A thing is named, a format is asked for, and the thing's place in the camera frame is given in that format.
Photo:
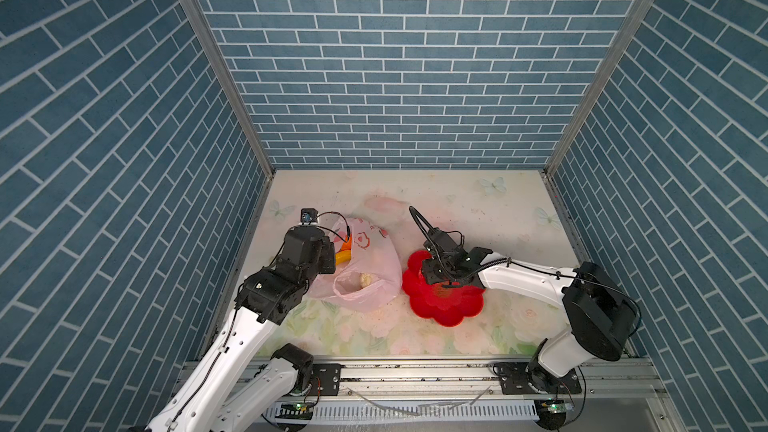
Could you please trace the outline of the pink plastic bag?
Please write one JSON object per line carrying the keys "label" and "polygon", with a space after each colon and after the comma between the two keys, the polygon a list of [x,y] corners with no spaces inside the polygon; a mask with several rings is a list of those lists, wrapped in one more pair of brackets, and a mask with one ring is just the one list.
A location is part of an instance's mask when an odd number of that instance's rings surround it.
{"label": "pink plastic bag", "polygon": [[[309,296],[360,313],[375,311],[394,300],[401,290],[402,269],[390,234],[361,218],[339,218],[332,230],[333,246],[336,237],[351,235],[351,260],[336,265],[332,275],[317,276]],[[366,288],[359,285],[363,273],[375,277]]]}

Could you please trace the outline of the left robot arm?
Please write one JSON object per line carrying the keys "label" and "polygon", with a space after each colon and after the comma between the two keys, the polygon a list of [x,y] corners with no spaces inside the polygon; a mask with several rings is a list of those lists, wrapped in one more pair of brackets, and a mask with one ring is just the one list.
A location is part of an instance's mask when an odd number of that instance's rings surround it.
{"label": "left robot arm", "polygon": [[327,229],[290,228],[276,258],[248,276],[221,333],[146,431],[244,431],[276,401],[305,396],[312,387],[313,356],[286,344],[242,389],[235,386],[252,358],[297,307],[320,274],[335,271]]}

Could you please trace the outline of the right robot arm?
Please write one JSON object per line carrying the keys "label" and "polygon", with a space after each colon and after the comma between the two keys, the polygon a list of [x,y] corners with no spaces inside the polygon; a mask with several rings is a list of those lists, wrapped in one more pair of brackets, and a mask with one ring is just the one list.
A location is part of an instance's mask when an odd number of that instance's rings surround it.
{"label": "right robot arm", "polygon": [[422,232],[430,257],[422,275],[429,285],[499,290],[538,300],[562,311],[563,330],[543,339],[525,369],[529,384],[554,392],[562,378],[592,359],[619,360],[640,320],[635,301],[597,264],[554,268],[515,261],[490,249],[465,250],[449,232]]}

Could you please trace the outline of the yellow fake pepper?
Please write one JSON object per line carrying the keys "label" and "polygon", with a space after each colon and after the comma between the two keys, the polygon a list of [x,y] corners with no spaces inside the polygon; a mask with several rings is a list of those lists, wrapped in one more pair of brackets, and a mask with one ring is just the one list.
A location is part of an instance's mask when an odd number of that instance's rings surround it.
{"label": "yellow fake pepper", "polygon": [[337,266],[342,266],[343,264],[348,263],[351,260],[351,249],[352,249],[352,237],[351,235],[348,235],[346,238],[341,239],[339,237],[336,237],[334,239],[334,247],[336,248],[335,252],[335,263]]}

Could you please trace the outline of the beige fake bun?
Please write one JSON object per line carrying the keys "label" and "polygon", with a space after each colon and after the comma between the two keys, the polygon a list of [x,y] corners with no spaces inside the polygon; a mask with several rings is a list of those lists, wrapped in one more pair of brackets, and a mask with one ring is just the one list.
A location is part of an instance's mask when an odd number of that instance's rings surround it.
{"label": "beige fake bun", "polygon": [[359,285],[361,288],[370,286],[375,281],[375,277],[371,274],[363,273],[359,278]]}

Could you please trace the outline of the red flower-shaped plate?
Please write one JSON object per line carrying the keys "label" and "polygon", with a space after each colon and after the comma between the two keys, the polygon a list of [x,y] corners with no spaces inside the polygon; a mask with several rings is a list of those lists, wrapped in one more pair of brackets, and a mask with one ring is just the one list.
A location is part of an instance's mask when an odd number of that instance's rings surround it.
{"label": "red flower-shaped plate", "polygon": [[475,286],[446,288],[443,284],[427,284],[422,266],[428,258],[430,254],[426,250],[414,252],[403,272],[402,290],[409,297],[414,314],[443,327],[456,327],[465,318],[479,315],[485,304],[485,290]]}

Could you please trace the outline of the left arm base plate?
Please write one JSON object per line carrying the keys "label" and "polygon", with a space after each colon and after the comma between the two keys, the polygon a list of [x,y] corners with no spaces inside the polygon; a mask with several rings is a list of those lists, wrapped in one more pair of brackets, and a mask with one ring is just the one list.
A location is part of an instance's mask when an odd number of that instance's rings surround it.
{"label": "left arm base plate", "polygon": [[325,397],[338,396],[341,384],[342,365],[340,363],[315,363],[308,382],[304,385],[300,395]]}

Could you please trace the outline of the aluminium front rail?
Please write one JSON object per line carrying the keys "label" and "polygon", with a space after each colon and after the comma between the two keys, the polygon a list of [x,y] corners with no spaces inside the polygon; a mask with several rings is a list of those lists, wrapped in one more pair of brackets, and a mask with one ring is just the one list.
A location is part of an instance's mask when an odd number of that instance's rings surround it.
{"label": "aluminium front rail", "polygon": [[618,362],[592,360],[575,370],[583,392],[555,395],[504,395],[498,378],[491,372],[495,362],[523,362],[525,357],[442,357],[442,358],[331,358],[317,357],[315,363],[340,363],[338,396],[330,399],[459,400],[479,396],[542,400],[562,399],[655,399],[668,396],[651,361],[624,358]]}

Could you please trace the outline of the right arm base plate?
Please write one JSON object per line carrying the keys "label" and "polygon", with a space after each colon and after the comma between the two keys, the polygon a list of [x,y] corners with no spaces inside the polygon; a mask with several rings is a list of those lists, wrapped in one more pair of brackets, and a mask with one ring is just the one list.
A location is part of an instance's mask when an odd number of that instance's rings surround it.
{"label": "right arm base plate", "polygon": [[574,369],[557,378],[539,366],[530,371],[523,362],[495,362],[491,372],[498,378],[504,395],[576,395],[583,392],[580,376]]}

